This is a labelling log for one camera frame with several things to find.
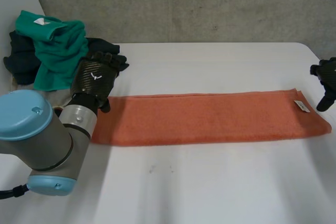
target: white wall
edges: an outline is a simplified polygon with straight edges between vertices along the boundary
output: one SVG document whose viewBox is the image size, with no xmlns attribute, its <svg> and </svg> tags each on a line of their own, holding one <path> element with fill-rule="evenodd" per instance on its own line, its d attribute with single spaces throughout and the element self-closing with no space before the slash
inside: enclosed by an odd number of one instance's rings
<svg viewBox="0 0 336 224">
<path fill-rule="evenodd" d="M 9 91 L 10 74 L 2 59 L 11 54 L 9 32 L 15 29 L 15 20 L 22 9 L 44 14 L 38 0 L 0 0 L 0 95 Z"/>
</svg>

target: pile of clothes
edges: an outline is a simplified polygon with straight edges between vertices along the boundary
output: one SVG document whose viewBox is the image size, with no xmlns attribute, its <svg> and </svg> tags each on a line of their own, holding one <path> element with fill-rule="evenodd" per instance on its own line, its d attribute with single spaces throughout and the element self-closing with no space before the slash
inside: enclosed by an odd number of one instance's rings
<svg viewBox="0 0 336 224">
<path fill-rule="evenodd" d="M 51 105 L 63 106 L 70 100 L 69 88 L 78 62 L 88 52 L 109 52 L 121 63 L 120 47 L 103 39 L 86 38 L 84 23 L 62 22 L 54 17 L 21 11 L 10 34 L 12 52 L 4 57 L 5 67 L 13 75 L 12 91 L 35 89 Z"/>
</svg>

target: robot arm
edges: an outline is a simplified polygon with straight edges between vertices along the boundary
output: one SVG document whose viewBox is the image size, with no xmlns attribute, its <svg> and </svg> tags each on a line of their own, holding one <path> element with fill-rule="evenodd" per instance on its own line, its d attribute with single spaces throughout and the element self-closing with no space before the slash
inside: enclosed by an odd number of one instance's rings
<svg viewBox="0 0 336 224">
<path fill-rule="evenodd" d="M 16 193 L 0 192 L 0 199 L 18 197 L 27 190 L 58 196 L 71 193 L 98 109 L 110 110 L 108 95 L 120 64 L 109 53 L 89 53 L 82 58 L 71 86 L 72 100 L 59 118 L 35 91 L 19 90 L 0 97 L 0 153 L 16 155 L 32 168 L 27 185 L 17 187 Z"/>
</svg>

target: orange towel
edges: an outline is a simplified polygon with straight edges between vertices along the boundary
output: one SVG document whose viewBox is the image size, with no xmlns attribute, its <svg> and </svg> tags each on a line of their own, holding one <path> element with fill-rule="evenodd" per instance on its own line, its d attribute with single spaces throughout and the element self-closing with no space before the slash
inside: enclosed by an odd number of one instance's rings
<svg viewBox="0 0 336 224">
<path fill-rule="evenodd" d="M 258 142 L 318 136 L 331 126 L 295 89 L 110 97 L 92 141 L 119 146 Z M 311 111 L 302 111 L 294 100 Z"/>
</svg>

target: black cloth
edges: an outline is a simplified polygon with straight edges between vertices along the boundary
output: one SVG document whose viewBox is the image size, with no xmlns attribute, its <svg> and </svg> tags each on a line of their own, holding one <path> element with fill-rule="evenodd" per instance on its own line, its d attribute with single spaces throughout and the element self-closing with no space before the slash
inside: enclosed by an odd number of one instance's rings
<svg viewBox="0 0 336 224">
<path fill-rule="evenodd" d="M 21 36 L 13 31 L 9 33 L 12 52 L 9 57 L 4 57 L 5 67 L 14 76 L 17 84 L 29 85 L 34 83 L 41 61 L 35 56 L 33 40 Z M 87 38 L 90 52 L 109 52 L 120 62 L 120 71 L 125 70 L 129 64 L 127 58 L 118 55 L 120 46 L 111 44 L 99 38 Z"/>
<path fill-rule="evenodd" d="M 35 56 L 33 40 L 18 35 L 16 31 L 9 33 L 12 52 L 4 57 L 5 67 L 14 76 L 17 84 L 34 83 L 41 61 Z"/>
</svg>

